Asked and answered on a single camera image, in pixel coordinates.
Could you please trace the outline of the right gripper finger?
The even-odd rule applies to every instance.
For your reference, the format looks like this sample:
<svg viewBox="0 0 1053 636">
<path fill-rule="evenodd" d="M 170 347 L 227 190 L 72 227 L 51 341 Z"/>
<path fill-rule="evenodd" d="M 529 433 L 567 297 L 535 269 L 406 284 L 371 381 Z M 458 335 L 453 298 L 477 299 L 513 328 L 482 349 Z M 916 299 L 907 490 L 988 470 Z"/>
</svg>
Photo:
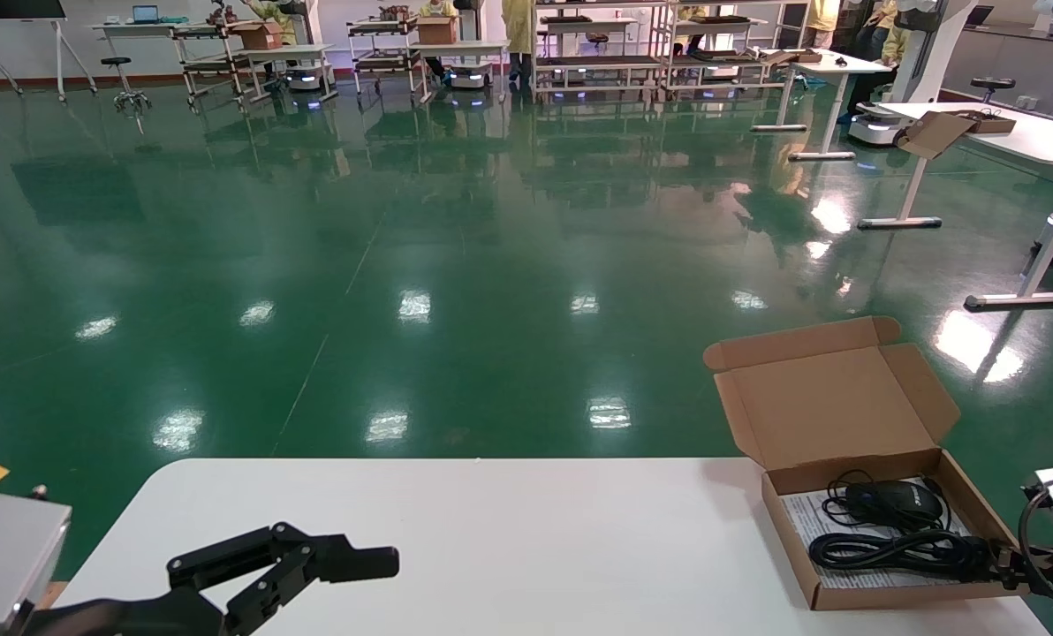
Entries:
<svg viewBox="0 0 1053 636">
<path fill-rule="evenodd" d="M 1048 591 L 1049 581 L 1044 571 L 1048 567 L 1050 549 L 1041 546 L 1020 546 L 1020 568 L 1024 571 L 1025 584 L 1030 591 Z"/>
<path fill-rule="evenodd" d="M 1020 585 L 1020 551 L 1002 542 L 988 543 L 989 579 L 1004 587 Z"/>
</svg>

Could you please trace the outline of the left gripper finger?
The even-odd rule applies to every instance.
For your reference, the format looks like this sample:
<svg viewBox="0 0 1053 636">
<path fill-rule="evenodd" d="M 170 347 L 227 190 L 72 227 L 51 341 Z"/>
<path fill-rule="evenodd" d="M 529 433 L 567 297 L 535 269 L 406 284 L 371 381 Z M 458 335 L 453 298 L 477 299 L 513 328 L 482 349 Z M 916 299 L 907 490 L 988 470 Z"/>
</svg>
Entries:
<svg viewBox="0 0 1053 636">
<path fill-rule="evenodd" d="M 400 572 L 400 553 L 391 546 L 295 546 L 277 556 L 255 583 L 233 596 L 224 633 L 253 635 L 307 587 L 389 579 Z"/>
<path fill-rule="evenodd" d="M 311 535 L 289 522 L 276 522 L 232 536 L 167 561 L 171 589 L 208 589 L 269 569 L 272 582 L 305 583 L 317 579 L 321 563 L 344 559 L 353 546 L 343 534 Z"/>
</svg>

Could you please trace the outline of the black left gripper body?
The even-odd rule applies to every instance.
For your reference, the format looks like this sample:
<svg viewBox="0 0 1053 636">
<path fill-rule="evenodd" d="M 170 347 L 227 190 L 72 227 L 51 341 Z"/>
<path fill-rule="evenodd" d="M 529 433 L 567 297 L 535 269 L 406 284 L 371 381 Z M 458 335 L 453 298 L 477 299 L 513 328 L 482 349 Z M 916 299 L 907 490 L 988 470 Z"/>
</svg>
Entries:
<svg viewBox="0 0 1053 636">
<path fill-rule="evenodd" d="M 25 635 L 223 635 L 226 616 L 200 592 L 171 589 L 152 599 L 97 599 L 41 610 Z"/>
</svg>

